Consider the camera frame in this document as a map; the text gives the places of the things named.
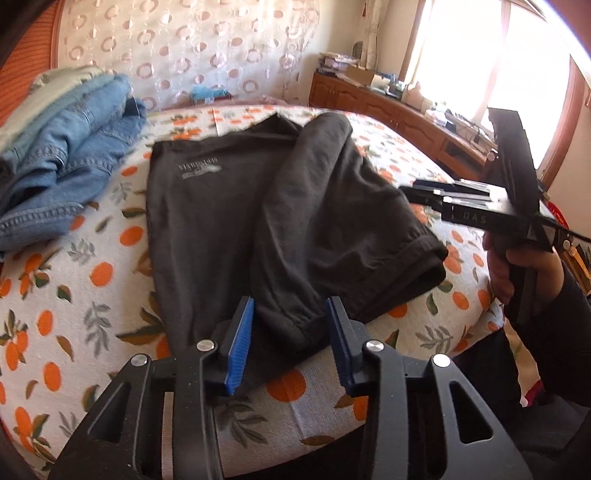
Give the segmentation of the black pants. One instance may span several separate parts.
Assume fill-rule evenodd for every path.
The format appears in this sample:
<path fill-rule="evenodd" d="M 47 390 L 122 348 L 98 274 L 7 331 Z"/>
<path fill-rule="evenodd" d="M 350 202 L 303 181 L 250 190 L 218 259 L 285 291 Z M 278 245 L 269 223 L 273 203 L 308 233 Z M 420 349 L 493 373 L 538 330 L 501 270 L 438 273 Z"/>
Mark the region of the black pants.
<path fill-rule="evenodd" d="M 304 125 L 274 114 L 154 145 L 148 249 L 173 354 L 221 334 L 252 297 L 243 387 L 253 388 L 328 346 L 329 296 L 368 323 L 444 280 L 447 248 L 352 134 L 338 113 Z"/>

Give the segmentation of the wooden side cabinet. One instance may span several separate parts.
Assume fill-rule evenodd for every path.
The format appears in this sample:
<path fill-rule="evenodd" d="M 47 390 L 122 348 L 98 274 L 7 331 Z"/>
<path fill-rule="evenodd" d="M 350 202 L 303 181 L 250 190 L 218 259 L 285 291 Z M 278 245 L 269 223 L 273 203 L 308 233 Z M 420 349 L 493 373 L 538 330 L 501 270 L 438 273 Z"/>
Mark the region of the wooden side cabinet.
<path fill-rule="evenodd" d="M 387 95 L 317 71 L 312 77 L 308 104 L 378 120 L 456 178 L 478 180 L 484 173 L 485 156 L 466 140 Z"/>

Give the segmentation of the white plastic jug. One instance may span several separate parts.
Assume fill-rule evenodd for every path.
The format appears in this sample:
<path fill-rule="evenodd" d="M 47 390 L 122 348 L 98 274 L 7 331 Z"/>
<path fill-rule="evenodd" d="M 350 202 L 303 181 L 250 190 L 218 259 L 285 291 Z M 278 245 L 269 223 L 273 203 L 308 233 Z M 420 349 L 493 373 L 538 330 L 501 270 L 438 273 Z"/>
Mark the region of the white plastic jug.
<path fill-rule="evenodd" d="M 421 111 L 425 97 L 422 95 L 420 83 L 408 84 L 403 96 L 402 102 L 415 110 Z"/>

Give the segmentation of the orange fruit print bedsheet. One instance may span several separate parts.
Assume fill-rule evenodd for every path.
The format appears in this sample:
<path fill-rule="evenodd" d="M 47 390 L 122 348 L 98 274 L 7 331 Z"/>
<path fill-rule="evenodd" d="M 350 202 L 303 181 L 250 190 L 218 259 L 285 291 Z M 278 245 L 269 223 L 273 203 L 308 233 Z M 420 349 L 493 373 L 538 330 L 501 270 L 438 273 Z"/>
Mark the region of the orange fruit print bedsheet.
<path fill-rule="evenodd" d="M 145 187 L 158 140 L 200 140 L 249 128 L 269 105 L 152 115 L 103 195 L 68 233 L 7 255 L 1 273 L 1 419 L 11 445 L 43 479 L 94 401 L 137 353 L 165 357 L 148 255 Z M 457 355 L 501 328 L 479 230 L 415 215 L 446 245 L 445 281 L 370 323 L 403 354 Z M 339 385 L 325 352 L 218 413 L 229 475 L 320 450 L 363 423 L 367 403 Z"/>

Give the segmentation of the cardboard box on cabinet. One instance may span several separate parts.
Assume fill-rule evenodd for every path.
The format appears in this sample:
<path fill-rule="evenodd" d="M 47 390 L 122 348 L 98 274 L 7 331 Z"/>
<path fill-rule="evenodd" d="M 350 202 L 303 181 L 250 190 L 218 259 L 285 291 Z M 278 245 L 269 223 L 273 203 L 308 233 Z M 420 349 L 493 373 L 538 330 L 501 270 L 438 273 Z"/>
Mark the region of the cardboard box on cabinet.
<path fill-rule="evenodd" d="M 391 78 L 388 75 L 353 65 L 346 68 L 345 75 L 346 78 L 359 83 L 363 87 L 384 89 L 391 83 Z"/>

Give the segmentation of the stack of books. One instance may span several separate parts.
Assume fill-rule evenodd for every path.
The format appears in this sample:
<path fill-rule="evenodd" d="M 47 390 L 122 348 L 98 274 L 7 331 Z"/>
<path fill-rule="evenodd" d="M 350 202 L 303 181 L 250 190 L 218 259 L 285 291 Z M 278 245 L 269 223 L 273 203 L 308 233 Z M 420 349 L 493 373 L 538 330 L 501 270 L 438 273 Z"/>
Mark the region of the stack of books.
<path fill-rule="evenodd" d="M 349 66 L 356 67 L 358 64 L 358 59 L 348 55 L 335 52 L 320 52 L 318 54 L 318 71 L 324 74 L 345 73 Z"/>

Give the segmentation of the beige window drape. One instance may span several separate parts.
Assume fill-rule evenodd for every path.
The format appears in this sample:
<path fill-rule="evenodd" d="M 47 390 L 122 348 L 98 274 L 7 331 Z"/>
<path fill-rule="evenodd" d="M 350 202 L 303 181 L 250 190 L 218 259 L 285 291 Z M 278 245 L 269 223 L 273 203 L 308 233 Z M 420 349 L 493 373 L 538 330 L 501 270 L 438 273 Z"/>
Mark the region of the beige window drape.
<path fill-rule="evenodd" d="M 390 0 L 369 0 L 363 3 L 363 40 L 361 65 L 374 70 L 378 64 L 379 34 L 386 18 Z"/>

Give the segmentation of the blue folded jeans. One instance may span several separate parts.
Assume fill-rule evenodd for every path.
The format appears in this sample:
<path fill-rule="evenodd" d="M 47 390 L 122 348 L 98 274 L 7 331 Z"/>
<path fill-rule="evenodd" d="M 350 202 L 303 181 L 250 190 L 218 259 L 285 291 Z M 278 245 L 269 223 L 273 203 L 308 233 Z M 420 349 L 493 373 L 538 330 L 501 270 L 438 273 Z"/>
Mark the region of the blue folded jeans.
<path fill-rule="evenodd" d="M 1 157 L 2 252 L 66 234 L 140 137 L 145 105 L 114 76 L 50 120 L 22 160 Z"/>

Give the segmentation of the box with blue cloth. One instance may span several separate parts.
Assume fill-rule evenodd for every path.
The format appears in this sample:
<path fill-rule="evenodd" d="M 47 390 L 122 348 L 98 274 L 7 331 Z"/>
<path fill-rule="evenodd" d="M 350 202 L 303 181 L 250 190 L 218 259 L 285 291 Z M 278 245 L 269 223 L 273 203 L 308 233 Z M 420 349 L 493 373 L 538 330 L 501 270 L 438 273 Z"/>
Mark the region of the box with blue cloth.
<path fill-rule="evenodd" d="M 217 101 L 231 100 L 232 95 L 223 88 L 211 88 L 195 85 L 190 91 L 190 100 L 195 105 L 211 104 Z"/>

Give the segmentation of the circle pattern sheer curtain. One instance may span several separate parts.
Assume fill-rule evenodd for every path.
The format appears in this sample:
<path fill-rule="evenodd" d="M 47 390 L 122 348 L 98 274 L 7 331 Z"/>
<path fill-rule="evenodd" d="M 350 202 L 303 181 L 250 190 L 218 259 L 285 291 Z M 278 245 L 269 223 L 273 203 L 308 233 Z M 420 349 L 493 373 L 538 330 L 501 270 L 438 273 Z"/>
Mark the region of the circle pattern sheer curtain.
<path fill-rule="evenodd" d="M 151 111 L 198 88 L 296 102 L 319 22 L 317 1 L 65 1 L 56 64 L 124 74 Z"/>

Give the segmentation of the olive green folded pants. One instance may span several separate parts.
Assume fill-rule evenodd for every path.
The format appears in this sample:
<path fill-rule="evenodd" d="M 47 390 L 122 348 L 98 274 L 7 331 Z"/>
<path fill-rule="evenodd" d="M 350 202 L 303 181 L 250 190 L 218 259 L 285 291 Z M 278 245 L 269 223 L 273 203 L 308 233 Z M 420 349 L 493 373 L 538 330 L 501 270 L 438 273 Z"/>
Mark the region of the olive green folded pants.
<path fill-rule="evenodd" d="M 38 75 L 31 84 L 27 97 L 1 127 L 1 151 L 9 147 L 53 103 L 65 98 L 76 87 L 101 77 L 107 78 L 108 74 L 92 65 L 52 69 Z"/>

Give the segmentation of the wooden louvered wardrobe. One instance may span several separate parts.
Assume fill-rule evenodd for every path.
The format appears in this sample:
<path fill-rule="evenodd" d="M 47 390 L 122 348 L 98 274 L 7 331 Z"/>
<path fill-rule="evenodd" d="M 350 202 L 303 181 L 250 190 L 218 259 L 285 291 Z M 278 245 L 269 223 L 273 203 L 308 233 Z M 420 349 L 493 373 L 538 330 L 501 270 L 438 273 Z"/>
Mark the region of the wooden louvered wardrobe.
<path fill-rule="evenodd" d="M 16 1 L 14 22 L 1 34 L 1 124 L 40 73 L 57 65 L 63 1 Z"/>

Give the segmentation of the window with wooden frame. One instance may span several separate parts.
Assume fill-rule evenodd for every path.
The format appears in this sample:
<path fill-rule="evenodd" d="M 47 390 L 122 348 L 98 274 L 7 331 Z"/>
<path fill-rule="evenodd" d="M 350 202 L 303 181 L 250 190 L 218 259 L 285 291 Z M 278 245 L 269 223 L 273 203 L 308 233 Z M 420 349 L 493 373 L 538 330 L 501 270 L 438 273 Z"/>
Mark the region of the window with wooden frame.
<path fill-rule="evenodd" d="M 565 165 L 590 88 L 590 63 L 566 25 L 531 1 L 421 1 L 405 79 L 482 130 L 495 107 L 516 110 L 539 178 Z"/>

